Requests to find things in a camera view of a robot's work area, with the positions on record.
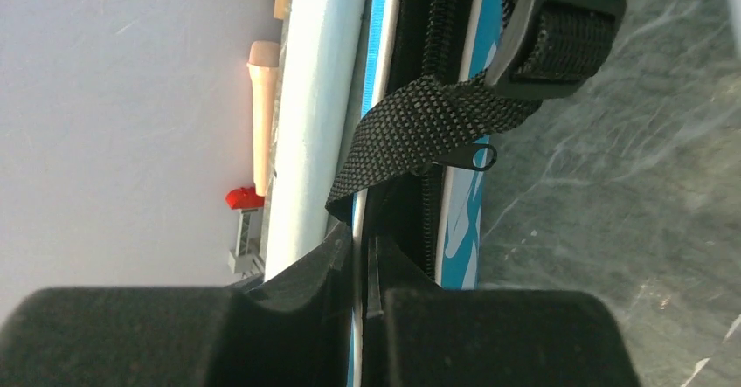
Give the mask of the white shuttlecock tube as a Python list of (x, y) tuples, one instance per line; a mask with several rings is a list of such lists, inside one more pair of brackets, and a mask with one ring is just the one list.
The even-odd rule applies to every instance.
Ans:
[(319, 245), (335, 178), (366, 0), (291, 0), (265, 277)]

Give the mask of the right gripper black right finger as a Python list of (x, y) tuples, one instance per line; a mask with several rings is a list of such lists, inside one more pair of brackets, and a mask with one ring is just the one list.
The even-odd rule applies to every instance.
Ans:
[(636, 386), (598, 298), (560, 290), (446, 290), (387, 237), (367, 243), (364, 386)]

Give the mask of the blue racket bag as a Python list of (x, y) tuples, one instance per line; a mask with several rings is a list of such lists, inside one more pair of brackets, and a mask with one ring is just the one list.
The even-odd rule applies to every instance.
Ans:
[(401, 192), (414, 174), (473, 161), (476, 141), (522, 125), (545, 100), (573, 95), (612, 50), (626, 0), (503, 0), (502, 35), (492, 63), (472, 79), (440, 79), (457, 0), (432, 0), (426, 72), (385, 96), (360, 120), (326, 203), (349, 222), (362, 212), (357, 247), (357, 328), (352, 381), (361, 383), (367, 243), (411, 237)]

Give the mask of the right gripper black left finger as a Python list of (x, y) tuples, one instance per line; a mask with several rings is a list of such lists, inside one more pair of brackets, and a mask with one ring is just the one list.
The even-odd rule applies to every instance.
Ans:
[(351, 232), (243, 287), (55, 287), (1, 329), (4, 386), (343, 386)]

